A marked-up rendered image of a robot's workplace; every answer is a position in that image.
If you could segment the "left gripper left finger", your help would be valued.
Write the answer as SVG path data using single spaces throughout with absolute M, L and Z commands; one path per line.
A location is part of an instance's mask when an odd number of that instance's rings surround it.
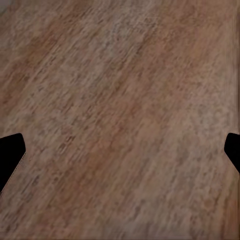
M 21 133 L 0 138 L 0 193 L 26 151 Z

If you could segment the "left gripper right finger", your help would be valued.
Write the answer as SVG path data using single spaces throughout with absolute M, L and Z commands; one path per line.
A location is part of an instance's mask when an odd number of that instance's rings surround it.
M 240 135 L 228 133 L 224 151 L 240 173 Z

